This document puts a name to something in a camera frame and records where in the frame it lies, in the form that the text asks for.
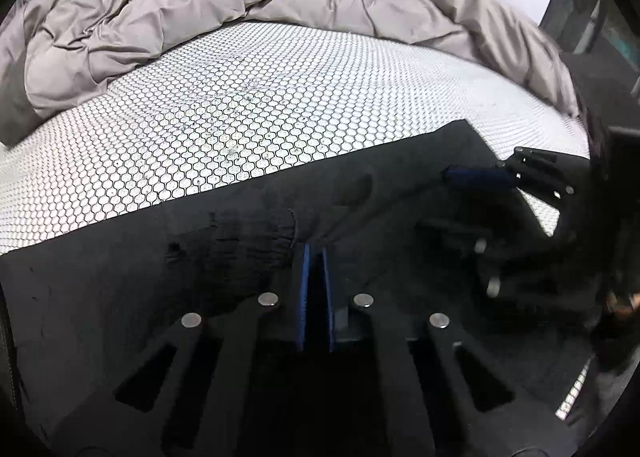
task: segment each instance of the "mattress cover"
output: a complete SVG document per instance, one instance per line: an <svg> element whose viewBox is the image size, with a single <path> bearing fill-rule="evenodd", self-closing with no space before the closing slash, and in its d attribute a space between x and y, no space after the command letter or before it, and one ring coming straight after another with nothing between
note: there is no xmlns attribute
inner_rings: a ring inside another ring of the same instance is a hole
<svg viewBox="0 0 640 457"><path fill-rule="evenodd" d="M290 166L466 119L498 158L588 157L577 118L446 53L244 22L121 76L0 150L0 253ZM558 212L531 196L551 234Z"/></svg>

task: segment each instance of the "metal screw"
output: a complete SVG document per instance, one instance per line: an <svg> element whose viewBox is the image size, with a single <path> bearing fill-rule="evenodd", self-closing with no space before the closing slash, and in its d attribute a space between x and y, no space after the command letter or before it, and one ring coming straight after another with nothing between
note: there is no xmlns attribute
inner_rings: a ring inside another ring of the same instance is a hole
<svg viewBox="0 0 640 457"><path fill-rule="evenodd" d="M444 329L449 325L449 317L443 312L435 312L429 317L429 323L436 329Z"/></svg>
<svg viewBox="0 0 640 457"><path fill-rule="evenodd" d="M358 307L370 307L373 305L373 297L367 293L360 293L353 297L353 303Z"/></svg>
<svg viewBox="0 0 640 457"><path fill-rule="evenodd" d="M258 297L258 303L265 307L273 307L278 303L278 295L275 293L262 293Z"/></svg>
<svg viewBox="0 0 640 457"><path fill-rule="evenodd" d="M182 324L183 327L186 327L187 329L191 329L192 327L197 327L202 323L202 316L200 316L196 312L188 312L182 317L182 320L180 320L180 323Z"/></svg>
<svg viewBox="0 0 640 457"><path fill-rule="evenodd" d="M486 287L486 296L495 298L500 293L500 277L491 277Z"/></svg>
<svg viewBox="0 0 640 457"><path fill-rule="evenodd" d="M486 249L486 239L478 239L476 241L476 245L474 246L474 251L478 255L482 255Z"/></svg>

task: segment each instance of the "black cloth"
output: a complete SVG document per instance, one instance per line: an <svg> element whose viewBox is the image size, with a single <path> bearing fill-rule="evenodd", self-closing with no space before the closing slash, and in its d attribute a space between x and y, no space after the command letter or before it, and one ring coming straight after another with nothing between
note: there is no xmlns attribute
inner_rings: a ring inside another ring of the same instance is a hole
<svg viewBox="0 0 640 457"><path fill-rule="evenodd" d="M555 411L590 356L553 325L505 323L474 298L474 271L420 224L484 214L448 190L450 165L495 157L466 122L185 196L0 257L23 402L46 439L104 378L186 312L213 315L267 289L292 247L332 245L345 293L383 288L407 315L436 305L513 380ZM517 191L503 202L520 235L543 235Z"/></svg>

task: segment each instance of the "wrinkled fabric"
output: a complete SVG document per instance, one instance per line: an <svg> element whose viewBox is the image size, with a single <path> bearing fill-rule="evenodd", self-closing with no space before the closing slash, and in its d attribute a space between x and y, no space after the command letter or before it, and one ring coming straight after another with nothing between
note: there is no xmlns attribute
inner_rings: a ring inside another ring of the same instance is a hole
<svg viewBox="0 0 640 457"><path fill-rule="evenodd" d="M496 0L18 0L0 28L0 141L16 144L117 76L238 19L434 47L577 114L556 46Z"/></svg>

